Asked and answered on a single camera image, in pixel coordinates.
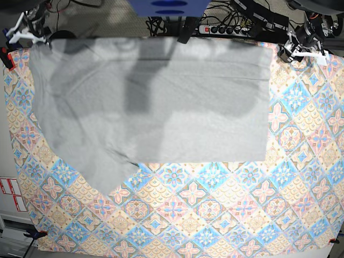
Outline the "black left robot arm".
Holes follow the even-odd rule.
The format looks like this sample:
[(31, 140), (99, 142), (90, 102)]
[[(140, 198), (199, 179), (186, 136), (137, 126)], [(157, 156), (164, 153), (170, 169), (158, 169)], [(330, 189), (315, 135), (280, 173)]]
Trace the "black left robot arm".
[(343, 50), (338, 36), (343, 30), (343, 1), (287, 1), (290, 9), (304, 12), (303, 22), (287, 33), (278, 57), (285, 63), (314, 58), (325, 66), (329, 61), (328, 48)]

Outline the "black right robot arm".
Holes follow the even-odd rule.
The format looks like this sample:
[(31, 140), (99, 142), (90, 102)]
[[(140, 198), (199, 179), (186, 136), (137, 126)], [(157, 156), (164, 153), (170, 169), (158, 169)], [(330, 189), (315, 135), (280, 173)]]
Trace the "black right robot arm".
[(52, 9), (52, 1), (39, 1), (29, 10), (22, 11), (13, 31), (11, 41), (30, 40), (32, 44), (48, 44), (51, 29), (45, 25)]

